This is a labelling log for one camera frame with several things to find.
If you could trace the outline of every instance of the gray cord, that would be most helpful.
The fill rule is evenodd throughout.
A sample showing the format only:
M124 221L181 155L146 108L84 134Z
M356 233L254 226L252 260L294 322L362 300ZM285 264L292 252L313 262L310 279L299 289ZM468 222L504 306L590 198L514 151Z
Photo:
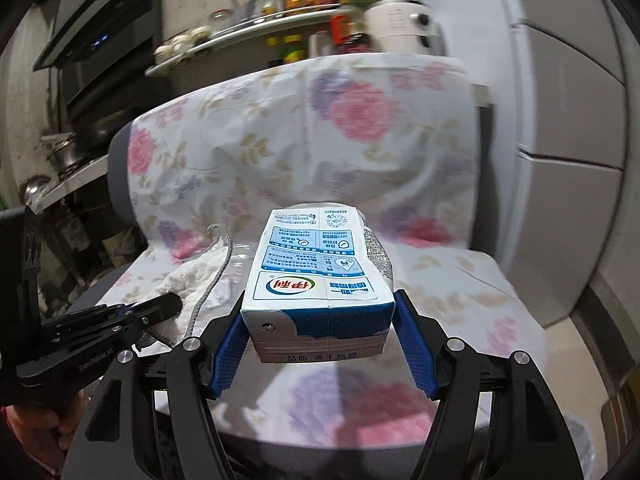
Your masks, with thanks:
M187 332L184 335L185 339L187 339L188 337L191 337L191 335L193 334L193 330L196 326L196 319L198 318L200 309L204 304L205 300L207 299L207 297L209 296L209 294L211 293L211 291L213 290L213 287L215 287L220 281L220 277L222 277L222 273L225 272L225 269L227 268L229 261L231 260L231 254L233 253L233 250L234 250L234 242L233 242L233 238L231 237L231 233L224 226L220 224L212 224L207 228L207 234L209 234L209 232L215 228L220 229L225 237L225 242L226 242L225 261L222 263L222 265L218 269L218 272L216 273L213 280L209 283L207 290L204 291L204 294L198 300L198 303L196 303L196 305L193 307L193 312L191 313L191 319L189 320L189 324L187 325ZM196 258L199 258L204 253L208 252L211 248L213 248L213 246L217 244L219 240L220 240L220 236L217 236L215 240L212 241L211 245L209 245L209 247L204 249L199 254L194 254L193 256L183 260L183 262L189 262L191 260L195 260ZM163 335L159 334L158 331L156 331L154 328L148 328L146 330L146 333L148 333L151 337L161 342L162 344L168 346L169 348L174 347L171 341L169 341Z
M196 305L193 307L193 312L191 313L191 319L189 320L189 324L187 325L187 332L184 335L185 338L191 337L191 335L193 334L193 329L196 326L196 319L198 318L198 314L200 313L200 309L201 309L203 303L205 302L205 300L209 297L209 294L213 290L213 287L215 287L218 284L218 282L220 281L220 277L222 277L222 273L225 272L225 269L228 266L229 261L231 260L231 254L234 251L233 238L231 237L231 233L224 226L222 226L220 224L210 225L207 228L207 234L209 233L209 231L211 229L215 229L215 228L220 229L222 231L222 234L225 237L225 242L226 242L226 257L225 257L225 261L222 263L222 265L218 269L218 272L216 273L215 278L213 278L213 280L209 283L209 286L207 287L207 290L204 291L204 294L198 300L198 303L196 303ZM209 249L212 248L217 243L217 241L218 240L214 240L213 243L209 246L209 248L206 249L206 251L209 251Z

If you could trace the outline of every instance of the human hand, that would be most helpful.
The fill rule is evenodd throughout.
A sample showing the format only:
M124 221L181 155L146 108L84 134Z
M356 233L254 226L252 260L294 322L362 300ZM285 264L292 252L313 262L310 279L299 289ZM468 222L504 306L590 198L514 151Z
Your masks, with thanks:
M7 421L26 453L45 466L60 471L65 461L63 451L69 449L88 403L89 397L80 391L61 415L31 404L9 406L6 409Z

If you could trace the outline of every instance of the heart icon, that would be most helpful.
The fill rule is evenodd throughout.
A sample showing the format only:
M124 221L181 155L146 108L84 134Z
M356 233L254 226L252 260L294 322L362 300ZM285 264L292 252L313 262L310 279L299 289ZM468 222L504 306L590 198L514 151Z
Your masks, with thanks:
M355 262L354 262L353 260L344 260L344 259L341 259L341 258L338 258L338 259L335 261L335 264L336 264L337 266L342 267L342 268L343 268L343 269L345 269L345 270L349 270L349 269L351 269L351 267L353 267L353 264L354 264L354 263L355 263Z

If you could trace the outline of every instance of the white air fryer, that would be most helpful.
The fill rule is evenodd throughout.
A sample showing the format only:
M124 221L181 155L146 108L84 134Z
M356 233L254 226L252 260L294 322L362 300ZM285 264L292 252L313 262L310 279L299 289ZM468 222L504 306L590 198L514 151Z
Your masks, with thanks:
M441 56L431 8L418 0L381 0L365 12L374 50Z

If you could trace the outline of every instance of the refrigerator door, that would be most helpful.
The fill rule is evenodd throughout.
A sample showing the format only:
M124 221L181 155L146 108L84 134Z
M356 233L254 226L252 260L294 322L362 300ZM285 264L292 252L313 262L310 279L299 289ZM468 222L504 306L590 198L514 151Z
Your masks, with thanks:
M511 23L532 23L583 51L622 80L614 29L603 0L507 0Z
M622 83L538 30L521 25L513 35L525 104L521 149L622 168L626 123Z
M502 270L542 326L567 316L606 240L622 172L520 155Z

